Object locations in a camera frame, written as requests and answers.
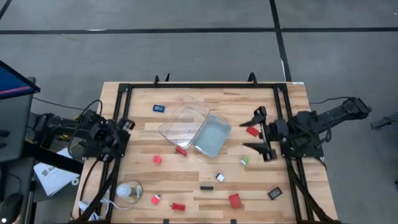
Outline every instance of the white light bulb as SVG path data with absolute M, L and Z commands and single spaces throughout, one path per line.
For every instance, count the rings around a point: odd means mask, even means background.
M 116 194 L 121 198 L 126 198 L 131 195 L 132 189 L 128 184 L 121 184 L 116 189 Z

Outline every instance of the wooden table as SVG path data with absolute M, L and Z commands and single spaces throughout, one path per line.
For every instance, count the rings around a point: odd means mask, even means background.
M 105 118 L 113 116 L 118 85 L 116 82 L 104 83 L 101 100 Z M 288 83 L 287 86 L 293 114 L 309 110 L 304 85 Z M 175 146 L 159 134 L 159 126 L 166 121 L 183 95 L 206 103 L 211 108 L 211 114 L 233 127 L 229 139 L 213 159 L 192 147 L 187 157 L 176 154 Z M 283 100 L 281 103 L 286 118 Z M 164 105 L 165 113 L 153 112 L 154 104 Z M 279 145 L 272 143 L 278 160 L 268 163 L 256 151 L 242 146 L 244 142 L 261 141 L 239 124 L 250 120 L 253 111 L 262 105 L 267 108 L 267 120 L 275 120 L 274 94 L 270 89 L 133 89 L 128 118 L 136 123 L 136 127 L 131 131 L 129 147 L 121 162 L 118 184 L 137 181 L 143 186 L 144 194 L 133 209 L 114 209 L 112 223 L 162 223 L 165 218 L 171 223 L 230 223 L 231 219 L 237 219 L 238 223 L 295 223 L 286 164 Z M 153 164 L 154 155 L 162 157 L 161 165 Z M 247 166 L 239 163 L 243 156 L 249 158 Z M 94 159 L 85 162 L 73 209 L 74 217 L 78 216 L 77 202 L 82 182 L 93 162 Z M 303 163 L 310 193 L 326 214 L 337 218 L 325 168 L 315 159 L 305 158 Z M 96 195 L 101 172 L 102 163 L 99 162 L 90 175 L 84 201 L 90 201 Z M 219 172 L 225 176 L 222 183 L 215 179 Z M 203 182 L 212 183 L 214 191 L 200 190 Z M 267 193 L 275 187 L 280 187 L 283 194 L 276 200 L 270 200 Z M 242 208 L 233 209 L 229 204 L 228 196 L 235 193 L 241 197 Z M 158 205 L 150 202 L 155 194 L 162 194 Z M 303 198 L 301 193 L 298 194 L 303 218 L 306 218 Z M 118 197 L 115 202 L 120 207 L 129 206 Z M 170 205 L 173 202 L 185 204 L 186 210 L 172 210 Z

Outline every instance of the red object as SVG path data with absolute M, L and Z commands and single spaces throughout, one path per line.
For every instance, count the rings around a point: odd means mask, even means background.
M 255 137 L 259 135 L 259 131 L 254 127 L 248 127 L 246 131 Z
M 173 209 L 173 210 L 184 211 L 184 210 L 185 210 L 185 205 L 179 204 L 179 203 L 173 203 L 172 209 Z
M 154 156 L 154 164 L 161 164 L 162 158 L 160 156 Z
M 183 154 L 184 156 L 187 156 L 187 155 L 188 155 L 188 153 L 187 153 L 185 150 L 183 150 L 181 147 L 178 147 L 178 146 L 177 146 L 177 147 L 175 148 L 175 150 L 176 150 L 177 152 Z
M 156 205 L 159 201 L 160 201 L 160 197 L 159 197 L 158 195 L 155 195 L 155 196 L 152 198 L 152 200 L 151 200 L 151 202 L 152 202 L 154 205 Z
M 233 207 L 233 208 L 242 207 L 242 201 L 239 198 L 239 194 L 230 195 L 229 202 L 231 202 L 231 207 Z

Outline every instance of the white paper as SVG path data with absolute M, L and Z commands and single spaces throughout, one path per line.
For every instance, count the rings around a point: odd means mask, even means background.
M 61 156 L 72 158 L 68 149 L 62 149 L 57 152 Z M 59 190 L 63 189 L 64 186 L 68 185 L 73 179 L 76 179 L 80 175 L 74 174 L 69 171 L 58 169 L 54 166 L 50 166 L 44 163 L 39 163 L 34 166 L 35 173 L 43 185 L 47 196 L 53 196 Z

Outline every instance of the white cable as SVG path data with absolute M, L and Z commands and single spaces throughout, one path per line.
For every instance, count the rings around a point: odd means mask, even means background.
M 90 203 L 91 203 L 91 202 L 79 202 L 79 208 L 82 209 L 83 211 L 85 211 L 85 210 L 88 208 L 88 206 L 90 205 Z M 133 207 L 133 205 L 131 205 L 130 207 L 119 207 L 119 206 L 117 206 L 114 202 L 112 202 L 111 200 L 108 200 L 108 199 L 106 199 L 106 198 L 102 198 L 101 201 L 100 201 L 100 203 L 106 203 L 106 211 L 105 211 L 105 214 L 102 215 L 102 216 L 99 216 L 96 212 L 93 212 L 93 213 L 90 215 L 88 221 L 97 221 L 97 220 L 100 220 L 101 218 L 104 218 L 104 217 L 106 216 L 106 214 L 108 213 L 108 210 L 109 210 L 109 203 L 112 203 L 113 206 L 115 206 L 117 209 L 120 209 L 120 210 L 127 210 L 127 209 L 130 209 L 130 208 Z

